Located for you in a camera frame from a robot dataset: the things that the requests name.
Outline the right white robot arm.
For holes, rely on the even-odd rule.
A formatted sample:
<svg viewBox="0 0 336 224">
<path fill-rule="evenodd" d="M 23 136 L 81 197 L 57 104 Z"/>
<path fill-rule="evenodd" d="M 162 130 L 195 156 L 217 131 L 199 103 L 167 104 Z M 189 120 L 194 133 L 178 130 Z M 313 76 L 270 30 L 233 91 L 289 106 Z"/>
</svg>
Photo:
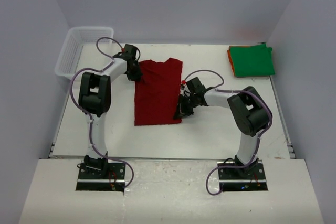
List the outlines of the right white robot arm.
<svg viewBox="0 0 336 224">
<path fill-rule="evenodd" d="M 246 178 L 258 162 L 261 136 L 272 125 L 272 113 L 259 93 L 252 86 L 243 90 L 220 90 L 205 87 L 198 77 L 181 83 L 181 94 L 173 119 L 182 119 L 194 114 L 198 106 L 217 106 L 230 109 L 241 132 L 240 144 L 234 158 L 235 174 Z"/>
</svg>

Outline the white plastic basket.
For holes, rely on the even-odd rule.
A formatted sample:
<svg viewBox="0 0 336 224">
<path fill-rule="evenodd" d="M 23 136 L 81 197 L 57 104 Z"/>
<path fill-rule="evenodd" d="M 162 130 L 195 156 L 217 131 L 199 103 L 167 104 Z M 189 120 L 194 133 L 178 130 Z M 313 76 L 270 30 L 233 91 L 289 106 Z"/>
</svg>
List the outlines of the white plastic basket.
<svg viewBox="0 0 336 224">
<path fill-rule="evenodd" d="M 72 79 L 80 69 L 90 67 L 102 69 L 109 59 L 96 48 L 96 42 L 101 37 L 114 35 L 111 27 L 80 26 L 68 31 L 59 54 L 55 75 Z"/>
</svg>

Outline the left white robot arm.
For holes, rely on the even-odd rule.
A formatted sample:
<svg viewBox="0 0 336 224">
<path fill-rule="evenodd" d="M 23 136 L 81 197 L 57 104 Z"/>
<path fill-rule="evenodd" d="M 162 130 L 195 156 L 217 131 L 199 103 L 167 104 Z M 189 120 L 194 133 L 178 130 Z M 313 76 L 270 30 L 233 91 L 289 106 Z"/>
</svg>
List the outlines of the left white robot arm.
<svg viewBox="0 0 336 224">
<path fill-rule="evenodd" d="M 97 178 L 104 178 L 109 172 L 105 121 L 112 102 L 111 84 L 123 74 L 129 81 L 140 81 L 139 53 L 136 46 L 126 44 L 103 69 L 89 68 L 81 75 L 78 105 L 89 126 L 89 145 L 83 165 Z"/>
</svg>

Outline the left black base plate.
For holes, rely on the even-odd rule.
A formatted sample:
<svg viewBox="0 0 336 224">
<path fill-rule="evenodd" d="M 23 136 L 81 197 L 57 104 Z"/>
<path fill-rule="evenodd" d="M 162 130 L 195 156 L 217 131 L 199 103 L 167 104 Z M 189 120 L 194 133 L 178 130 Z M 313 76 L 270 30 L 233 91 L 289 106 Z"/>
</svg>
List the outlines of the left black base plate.
<svg viewBox="0 0 336 224">
<path fill-rule="evenodd" d="M 125 164 L 106 161 L 102 169 L 77 164 L 79 173 L 76 191 L 113 191 L 125 190 Z"/>
</svg>

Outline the red t shirt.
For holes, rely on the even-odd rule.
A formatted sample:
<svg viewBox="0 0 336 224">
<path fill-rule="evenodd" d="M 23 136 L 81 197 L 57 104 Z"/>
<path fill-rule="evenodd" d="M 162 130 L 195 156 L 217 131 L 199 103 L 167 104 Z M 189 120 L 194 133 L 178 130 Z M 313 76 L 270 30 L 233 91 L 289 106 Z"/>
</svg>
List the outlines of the red t shirt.
<svg viewBox="0 0 336 224">
<path fill-rule="evenodd" d="M 180 124 L 175 119 L 180 95 L 183 63 L 175 58 L 165 62 L 145 60 L 140 62 L 143 73 L 135 83 L 134 125 Z"/>
</svg>

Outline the green folded t shirt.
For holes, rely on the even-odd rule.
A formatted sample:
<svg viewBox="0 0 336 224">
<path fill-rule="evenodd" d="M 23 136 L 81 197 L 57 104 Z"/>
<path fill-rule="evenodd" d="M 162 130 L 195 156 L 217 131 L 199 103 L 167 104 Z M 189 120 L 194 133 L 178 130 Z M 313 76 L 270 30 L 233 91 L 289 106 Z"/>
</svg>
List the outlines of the green folded t shirt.
<svg viewBox="0 0 336 224">
<path fill-rule="evenodd" d="M 265 43 L 254 46 L 232 46 L 230 49 L 236 77 L 267 77 L 275 74 L 272 47 Z"/>
</svg>

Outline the orange folded t shirt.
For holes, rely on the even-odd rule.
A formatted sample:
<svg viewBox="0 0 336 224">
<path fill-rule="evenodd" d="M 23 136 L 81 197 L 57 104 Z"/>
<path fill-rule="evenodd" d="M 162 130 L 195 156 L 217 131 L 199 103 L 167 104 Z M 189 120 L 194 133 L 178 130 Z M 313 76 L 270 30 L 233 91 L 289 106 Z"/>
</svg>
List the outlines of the orange folded t shirt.
<svg viewBox="0 0 336 224">
<path fill-rule="evenodd" d="M 232 69 L 232 72 L 233 72 L 233 76 L 236 77 L 236 72 L 235 72 L 235 67 L 234 67 L 234 63 L 233 63 L 233 60 L 232 60 L 232 57 L 231 57 L 231 53 L 230 53 L 230 49 L 231 49 L 232 45 L 230 45 L 227 49 L 227 57 L 228 57 L 228 61 L 230 63 L 230 67 Z"/>
</svg>

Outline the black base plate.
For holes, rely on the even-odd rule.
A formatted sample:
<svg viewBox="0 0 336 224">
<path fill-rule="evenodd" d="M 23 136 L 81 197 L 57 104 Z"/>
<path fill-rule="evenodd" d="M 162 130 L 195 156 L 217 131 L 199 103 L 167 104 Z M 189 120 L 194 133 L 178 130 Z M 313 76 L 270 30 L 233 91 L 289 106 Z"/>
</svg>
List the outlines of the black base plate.
<svg viewBox="0 0 336 224">
<path fill-rule="evenodd" d="M 247 170 L 220 168 L 219 187 L 224 192 L 268 191 L 264 164 L 258 161 Z"/>
<path fill-rule="evenodd" d="M 106 161 L 102 169 L 77 164 L 79 173 L 76 191 L 113 191 L 125 190 L 125 164 Z"/>
</svg>

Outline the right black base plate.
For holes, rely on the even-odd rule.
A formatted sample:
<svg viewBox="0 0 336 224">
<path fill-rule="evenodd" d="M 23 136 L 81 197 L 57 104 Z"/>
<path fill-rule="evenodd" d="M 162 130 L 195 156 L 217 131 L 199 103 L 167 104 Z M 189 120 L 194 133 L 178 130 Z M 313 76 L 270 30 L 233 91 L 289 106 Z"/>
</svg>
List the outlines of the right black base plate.
<svg viewBox="0 0 336 224">
<path fill-rule="evenodd" d="M 247 170 L 220 168 L 219 187 L 224 192 L 268 191 L 264 164 L 258 161 Z"/>
</svg>

